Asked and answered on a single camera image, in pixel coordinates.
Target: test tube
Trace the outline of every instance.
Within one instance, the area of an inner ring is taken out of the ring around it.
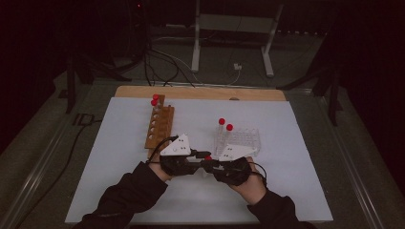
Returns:
[[[152,99],[157,101],[157,106],[160,108],[160,99],[159,99],[159,95],[158,94],[154,94],[152,96]]]
[[[218,126],[218,132],[217,132],[217,136],[221,137],[224,131],[224,124],[225,124],[225,119],[224,118],[220,118],[220,120],[218,121],[219,126]]]
[[[158,101],[157,101],[157,100],[152,99],[151,105],[153,106],[154,112],[158,112],[158,111],[159,111],[160,107],[159,107],[159,105],[158,105]]]
[[[228,144],[231,132],[233,130],[232,124],[227,124],[226,125],[226,132],[225,132],[225,137],[224,137],[224,147]]]

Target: metal rod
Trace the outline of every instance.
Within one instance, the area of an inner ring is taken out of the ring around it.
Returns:
[[[85,89],[84,91],[84,93],[79,95],[78,102],[73,107],[72,112],[63,116],[63,119],[57,126],[56,131],[50,142],[48,143],[47,148],[36,162],[30,174],[27,176],[23,186],[12,202],[11,207],[1,219],[0,228],[14,229],[18,221],[25,213],[27,205],[30,203],[30,200],[35,193],[36,188],[40,184],[42,177],[45,175],[49,165],[52,162],[53,156],[56,153],[56,149],[59,146],[61,139],[65,135],[66,128],[74,120],[74,114],[76,113],[79,104],[81,104],[86,97],[89,89]]]
[[[283,11],[283,7],[284,7],[283,4],[280,4],[278,6],[276,15],[275,15],[275,17],[273,19],[273,24],[271,25],[270,34],[268,35],[268,40],[267,40],[267,43],[266,43],[266,47],[264,48],[263,53],[268,53],[270,51],[271,43],[273,42],[274,35],[276,34],[278,22],[280,20],[281,12]]]
[[[373,201],[370,198],[369,192],[367,191],[366,186],[364,185],[363,181],[361,180],[360,175],[357,172],[355,164],[352,160],[352,156],[346,147],[342,137],[337,132],[336,127],[333,127],[329,121],[328,114],[326,112],[326,108],[328,107],[328,103],[325,100],[325,97],[318,97],[316,98],[320,110],[322,111],[322,115],[326,120],[327,126],[332,133],[337,146],[339,147],[340,156],[342,157],[343,164],[345,170],[348,174],[349,180],[352,184],[352,188],[357,195],[357,199],[360,203],[361,208],[363,209],[364,215],[367,219],[367,222],[372,229],[384,229],[384,225],[381,221],[381,218],[376,212],[376,209],[373,205]]]

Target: metal stand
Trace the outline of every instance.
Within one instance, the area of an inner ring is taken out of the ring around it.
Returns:
[[[214,15],[200,13],[200,0],[196,2],[196,27],[194,38],[193,59],[191,71],[197,73],[200,64],[200,29],[212,31],[247,31],[268,34],[267,43],[262,47],[262,56],[266,69],[266,76],[274,76],[268,52],[277,30],[278,21],[284,5],[279,5],[274,18]]]

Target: white cable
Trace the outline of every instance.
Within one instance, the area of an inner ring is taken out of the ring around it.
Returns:
[[[238,70],[238,76],[236,76],[236,79],[232,83],[226,84],[225,86],[231,86],[232,84],[236,83],[236,81],[239,80],[239,76],[241,76],[241,70]]]

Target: black sleeve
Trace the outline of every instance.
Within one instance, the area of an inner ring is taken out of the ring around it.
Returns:
[[[141,162],[132,174],[102,195],[97,209],[83,217],[74,229],[124,228],[135,213],[152,208],[167,188],[148,165]]]
[[[247,208],[260,221],[262,228],[315,229],[312,224],[298,220],[291,198],[282,198],[269,190],[258,203]]]

